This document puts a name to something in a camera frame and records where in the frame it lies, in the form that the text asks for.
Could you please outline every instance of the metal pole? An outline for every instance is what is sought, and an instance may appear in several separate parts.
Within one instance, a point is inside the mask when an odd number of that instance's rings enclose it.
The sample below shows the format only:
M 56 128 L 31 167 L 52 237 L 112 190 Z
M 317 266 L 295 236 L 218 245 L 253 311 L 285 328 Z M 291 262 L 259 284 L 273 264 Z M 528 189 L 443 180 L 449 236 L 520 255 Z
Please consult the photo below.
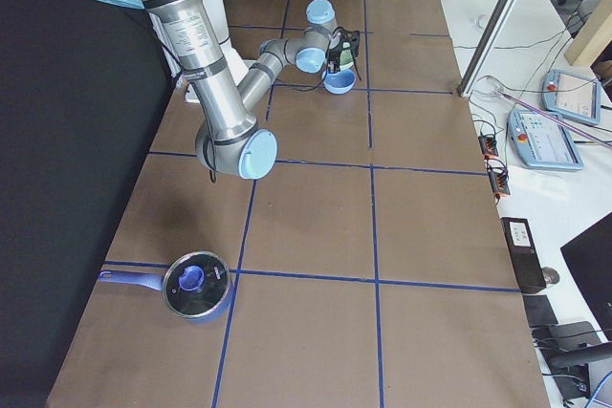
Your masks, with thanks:
M 515 3 L 516 0 L 497 1 L 497 5 L 491 14 L 489 24 L 487 24 L 487 27 L 480 38 L 480 42 L 478 43 L 478 47 L 476 47 L 474 56 L 471 58 L 470 65 L 468 66 L 468 69 L 461 80 L 461 84 L 459 85 L 458 91 L 461 97 L 470 96 L 471 87 L 482 70 L 489 52 L 491 51 L 497 36 L 501 32 L 501 29 L 508 20 Z

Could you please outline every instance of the cable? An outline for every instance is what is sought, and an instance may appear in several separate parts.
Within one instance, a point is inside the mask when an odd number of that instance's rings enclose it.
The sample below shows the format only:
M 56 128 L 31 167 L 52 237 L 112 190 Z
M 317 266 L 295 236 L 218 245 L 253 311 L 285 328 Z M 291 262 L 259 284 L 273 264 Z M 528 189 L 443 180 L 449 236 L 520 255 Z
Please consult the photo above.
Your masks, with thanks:
M 580 8 L 581 2 L 579 2 L 576 5 L 576 8 L 570 13 L 567 22 L 565 23 L 565 29 L 563 32 L 568 31 L 569 29 L 569 23 L 572 19 L 572 17 L 574 17 L 574 15 L 578 12 L 579 8 Z M 557 42 L 555 42 L 555 44 L 551 47 L 551 49 L 548 51 L 548 53 L 546 54 L 546 56 L 544 57 L 544 60 L 539 64 L 539 66 L 537 66 L 537 68 L 534 70 L 534 72 L 532 73 L 532 75 L 529 77 L 529 80 L 527 80 L 527 83 L 525 83 L 525 89 L 520 93 L 520 95 L 518 97 L 523 96 L 523 93 L 525 93 L 527 91 L 527 87 L 529 86 L 529 84 L 531 83 L 532 79 L 534 78 L 534 76 L 536 76 L 537 71 L 540 70 L 540 68 L 544 65 L 544 63 L 546 62 L 546 60 L 548 59 L 548 56 L 550 55 L 550 53 L 552 52 L 552 50 L 555 48 L 555 46 L 557 45 L 557 43 L 561 40 L 561 37 L 563 36 L 563 34 L 561 34 L 559 36 L 559 39 L 557 40 Z M 557 52 L 557 55 L 555 56 L 555 59 L 553 59 L 553 61 L 551 62 L 551 65 L 549 67 L 549 71 L 550 69 L 553 68 L 553 66 L 555 65 L 555 62 L 557 61 L 558 56 L 560 55 L 561 50 L 563 50 L 563 48 L 565 48 L 565 46 L 567 45 L 567 42 L 569 42 L 570 39 L 567 39 L 567 41 L 563 44 L 563 46 L 559 49 L 559 51 Z
M 584 379 L 574 375 L 564 375 L 561 373 L 542 373 L 542 376 L 552 376 L 552 377 L 571 377 L 572 379 L 577 379 L 578 381 L 585 383 Z
M 501 129 L 501 130 L 497 131 L 497 130 L 495 129 L 495 127 L 492 125 L 492 123 L 489 123 L 489 122 L 488 122 L 488 121 L 486 121 L 485 119 L 481 119 L 481 118 L 474 118 L 474 115 L 472 115 L 472 116 L 471 116 L 471 120 L 472 120 L 474 123 L 483 123 L 483 124 L 486 124 L 487 126 L 490 126 L 490 127 L 491 127 L 491 129 L 493 130 L 492 134 L 485 134 L 485 133 L 483 133 L 483 132 L 482 132 L 482 125 L 481 125 L 481 126 L 480 126 L 480 131 L 479 131 L 479 132 L 480 132 L 480 136 L 493 136 L 493 138 L 494 138 L 494 137 L 495 137 L 495 136 L 497 136 L 499 133 L 501 133 L 501 132 L 503 132 L 503 131 L 504 131 L 503 129 Z
M 493 123 L 495 125 L 495 127 L 499 130 L 500 133 L 502 133 L 504 131 L 504 128 L 502 128 L 501 126 L 499 126 L 499 123 L 497 122 L 497 117 L 495 116 L 495 114 L 493 112 L 491 112 L 488 109 L 485 109 L 483 106 L 478 105 L 476 102 L 474 102 L 473 100 L 471 100 L 471 96 L 468 98 L 468 102 L 473 105 L 474 107 L 478 107 L 480 110 L 482 110 L 483 112 L 489 114 L 492 119 L 493 119 Z
M 567 334 L 565 336 L 551 336 L 550 338 L 540 338 L 534 341 L 534 343 L 540 343 L 542 341 L 550 341 L 551 339 L 565 339 L 565 338 L 574 338 L 575 336 L 583 336 L 584 334 L 589 334 L 589 333 L 599 333 L 599 332 L 610 332 L 612 331 L 612 328 L 610 329 L 600 329 L 600 330 L 592 330 L 589 332 L 582 332 L 582 333 L 576 333 L 576 334 Z
M 608 379 L 610 379 L 610 377 L 612 377 L 612 372 L 608 373 L 606 376 L 604 376 L 601 379 L 600 383 L 595 388 L 595 391 L 593 391 L 593 394 L 591 394 L 591 397 L 586 402 L 586 405 L 584 405 L 584 408 L 589 408 L 589 406 L 593 404 L 593 402 L 595 401 L 595 398 L 597 397 L 597 394 L 600 392 L 601 388 L 608 381 Z
M 539 45 L 540 43 L 546 43 L 546 42 L 550 42 L 551 40 L 554 40 L 558 35 L 564 33 L 565 31 L 567 31 L 568 28 L 572 28 L 572 27 L 576 26 L 579 23 L 579 21 L 575 22 L 574 24 L 568 25 L 567 28 L 563 29 L 563 31 L 557 32 L 552 37 L 545 38 L 543 40 L 538 40 L 537 42 L 534 42 L 531 45 L 515 45 L 515 46 L 509 46 L 509 47 L 493 47 L 493 49 L 494 50 L 520 50 L 520 49 L 532 48 L 535 45 Z M 459 48 L 459 49 L 463 49 L 463 50 L 475 50 L 478 47 L 477 46 L 476 47 L 464 47 L 464 46 L 461 46 L 461 45 L 457 45 L 456 47 L 452 47 L 452 48 Z
M 607 72 L 609 69 L 612 69 L 612 64 L 610 64 L 610 67 L 607 68 L 605 70 L 605 72 Z M 532 94 L 539 94 L 539 95 L 544 94 L 544 93 L 547 93 L 547 94 L 548 93 L 571 93 L 572 91 L 579 90 L 583 86 L 590 85 L 591 83 L 594 83 L 594 82 L 599 80 L 597 77 L 591 78 L 590 80 L 585 80 L 584 83 L 581 83 L 579 86 L 577 86 L 575 88 L 570 88 L 569 90 L 554 90 L 554 91 L 548 91 L 547 90 L 547 91 L 542 91 L 542 90 L 518 90 L 516 88 L 511 88 L 508 85 L 506 85 L 505 83 L 503 83 L 499 78 L 497 78 L 496 76 L 493 76 L 493 75 L 483 75 L 483 76 L 481 76 L 478 79 L 478 81 L 480 81 L 483 78 L 491 78 L 491 79 L 495 80 L 497 83 L 499 83 L 501 86 L 503 86 L 508 91 L 520 91 L 521 94 L 522 93 L 532 93 Z M 486 95 L 486 93 L 483 93 L 481 91 L 476 91 L 476 93 L 481 94 L 481 95 Z
M 332 33 L 330 33 L 330 40 L 327 43 L 327 50 L 325 50 L 325 62 L 327 62 L 327 58 L 329 55 L 329 47 L 332 45 L 332 40 L 334 39 L 334 36 L 338 33 L 338 32 L 342 32 L 345 31 L 345 28 L 343 28 L 342 26 L 337 26 Z M 353 62 L 355 63 L 355 69 L 357 70 L 357 61 L 355 60 L 355 58 L 353 58 Z M 280 78 L 277 78 L 276 81 L 282 83 L 283 85 L 287 85 L 289 88 L 291 88 L 294 91 L 299 91 L 302 93 L 306 93 L 309 91 L 314 91 L 317 88 L 320 88 L 320 86 L 323 84 L 323 81 L 325 81 L 325 77 L 327 76 L 327 69 L 323 72 L 323 77 L 321 78 L 321 80 L 319 81 L 319 83 L 317 83 L 315 86 L 308 86 L 308 87 L 300 87 L 300 86 L 295 86 L 292 85 L 291 83 L 287 83 L 283 80 L 281 80 Z

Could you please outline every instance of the black wall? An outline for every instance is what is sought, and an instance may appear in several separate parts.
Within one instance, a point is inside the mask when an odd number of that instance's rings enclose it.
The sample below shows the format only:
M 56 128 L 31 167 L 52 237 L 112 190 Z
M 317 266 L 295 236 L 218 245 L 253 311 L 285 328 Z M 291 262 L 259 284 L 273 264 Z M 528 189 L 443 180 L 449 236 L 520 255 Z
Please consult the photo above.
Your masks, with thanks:
M 171 82 L 119 8 L 0 8 L 0 406 L 42 407 Z

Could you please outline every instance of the screen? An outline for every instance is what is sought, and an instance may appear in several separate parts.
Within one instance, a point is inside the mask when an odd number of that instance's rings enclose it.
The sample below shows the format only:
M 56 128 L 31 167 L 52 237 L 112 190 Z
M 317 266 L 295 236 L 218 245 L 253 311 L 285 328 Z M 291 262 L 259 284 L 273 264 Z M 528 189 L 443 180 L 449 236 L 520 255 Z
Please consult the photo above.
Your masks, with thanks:
M 559 74 L 557 108 L 592 118 L 595 116 L 595 82 Z
M 558 124 L 532 112 L 524 112 L 519 116 L 536 160 L 564 164 L 577 162 Z
M 561 248 L 584 301 L 600 325 L 612 329 L 612 213 Z M 612 339 L 612 330 L 605 332 Z

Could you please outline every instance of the blue pan handle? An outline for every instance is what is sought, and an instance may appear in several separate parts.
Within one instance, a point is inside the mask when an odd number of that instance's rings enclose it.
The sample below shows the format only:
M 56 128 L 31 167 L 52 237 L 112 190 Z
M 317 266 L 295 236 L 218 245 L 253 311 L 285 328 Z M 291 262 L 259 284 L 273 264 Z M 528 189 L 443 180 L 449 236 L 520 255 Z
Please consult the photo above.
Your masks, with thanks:
M 105 269 L 99 272 L 98 280 L 101 282 L 115 282 L 117 284 L 134 284 L 161 290 L 164 278 L 159 274 L 146 274 L 144 272 L 114 271 Z

